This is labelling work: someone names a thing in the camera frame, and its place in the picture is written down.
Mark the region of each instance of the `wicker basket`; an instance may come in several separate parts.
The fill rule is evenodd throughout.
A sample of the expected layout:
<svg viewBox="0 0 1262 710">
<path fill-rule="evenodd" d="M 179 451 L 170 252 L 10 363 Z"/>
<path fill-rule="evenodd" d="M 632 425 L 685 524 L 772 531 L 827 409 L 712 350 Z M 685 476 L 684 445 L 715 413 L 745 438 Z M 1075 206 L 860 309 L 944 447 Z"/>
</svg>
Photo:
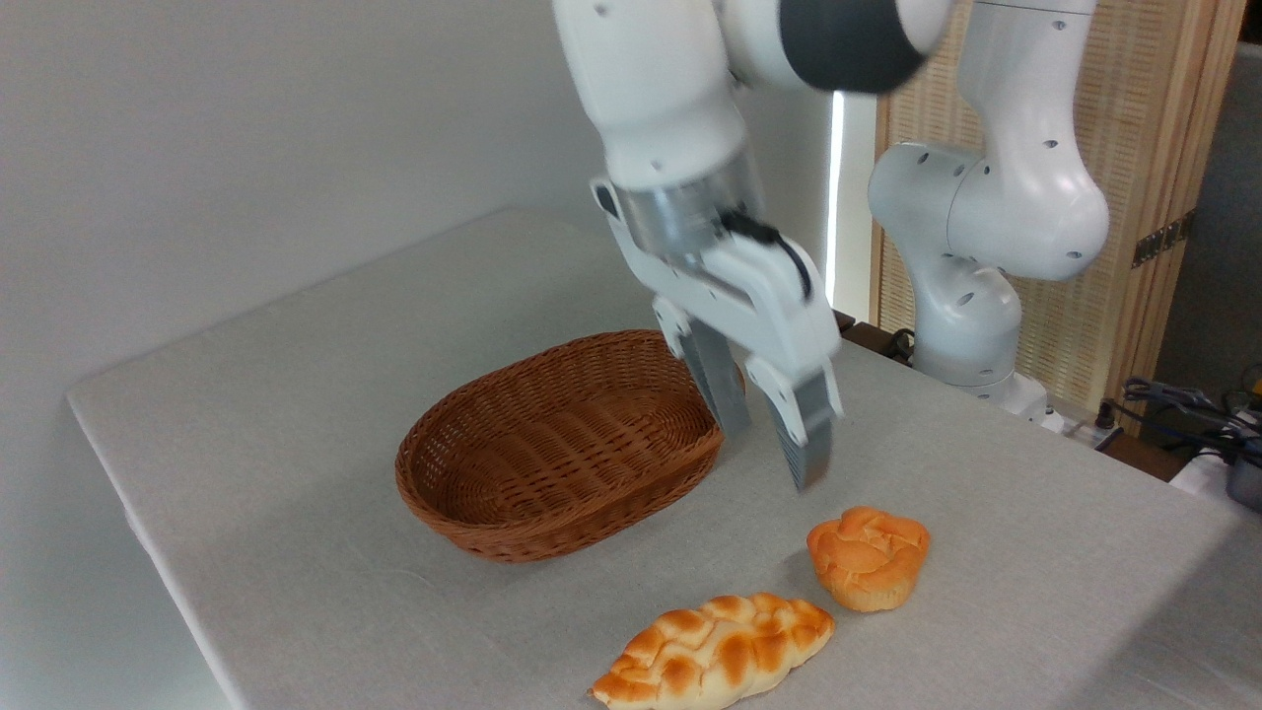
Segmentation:
<svg viewBox="0 0 1262 710">
<path fill-rule="evenodd" d="M 658 330 L 584 337 L 448 395 L 395 460 L 404 502 L 501 562 L 581 550 L 670 506 L 723 435 Z"/>
</svg>

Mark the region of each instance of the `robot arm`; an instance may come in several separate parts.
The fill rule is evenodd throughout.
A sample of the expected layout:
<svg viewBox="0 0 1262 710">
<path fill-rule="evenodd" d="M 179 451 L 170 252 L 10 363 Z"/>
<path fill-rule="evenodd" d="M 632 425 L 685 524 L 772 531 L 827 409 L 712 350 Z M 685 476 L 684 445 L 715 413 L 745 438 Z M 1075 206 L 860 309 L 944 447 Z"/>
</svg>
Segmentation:
<svg viewBox="0 0 1262 710">
<path fill-rule="evenodd" d="M 736 82 L 887 91 L 923 63 L 950 0 L 554 0 L 579 98 L 604 144 L 593 180 L 656 294 L 673 352 L 729 436 L 748 425 L 728 340 L 750 349 L 794 480 L 827 469 L 839 337 L 796 243 L 760 222 Z"/>
<path fill-rule="evenodd" d="M 1094 8 L 978 0 L 958 86 L 982 119 L 986 153 L 902 143 L 868 188 L 916 294 L 916 370 L 1036 422 L 1046 392 L 1015 373 L 1021 303 L 1005 274 L 1073 277 L 1108 236 L 1073 121 Z"/>
</svg>

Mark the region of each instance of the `braided bread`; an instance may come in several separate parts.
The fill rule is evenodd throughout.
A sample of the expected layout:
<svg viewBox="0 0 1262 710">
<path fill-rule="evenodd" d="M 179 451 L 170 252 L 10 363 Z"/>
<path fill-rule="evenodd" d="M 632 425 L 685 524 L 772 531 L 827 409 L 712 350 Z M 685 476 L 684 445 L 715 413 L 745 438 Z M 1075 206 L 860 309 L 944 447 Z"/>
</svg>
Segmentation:
<svg viewBox="0 0 1262 710">
<path fill-rule="evenodd" d="M 779 685 L 833 629 L 827 612 L 801 599 L 718 597 L 659 617 L 591 695 L 610 710 L 719 710 Z"/>
<path fill-rule="evenodd" d="M 911 597 L 929 555 L 929 531 L 876 508 L 851 508 L 806 536 L 819 584 L 856 612 L 895 609 Z"/>
</svg>

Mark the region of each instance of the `table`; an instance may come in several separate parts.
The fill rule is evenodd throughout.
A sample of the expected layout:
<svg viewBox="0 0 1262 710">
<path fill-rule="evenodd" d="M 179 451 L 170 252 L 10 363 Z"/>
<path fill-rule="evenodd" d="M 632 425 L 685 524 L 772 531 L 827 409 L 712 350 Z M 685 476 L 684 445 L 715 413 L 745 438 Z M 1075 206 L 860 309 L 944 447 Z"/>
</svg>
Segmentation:
<svg viewBox="0 0 1262 710">
<path fill-rule="evenodd" d="M 795 493 L 752 431 L 661 513 L 506 566 L 430 532 L 394 487 L 413 422 L 548 346 L 651 327 L 606 235 L 509 209 L 72 390 L 69 402 L 240 707 L 591 709 L 658 614 L 810 599 L 833 641 L 769 707 L 1262 706 L 1262 526 L 852 343 L 827 479 Z M 921 521 L 911 600 L 862 615 L 806 532 L 867 504 Z"/>
</svg>

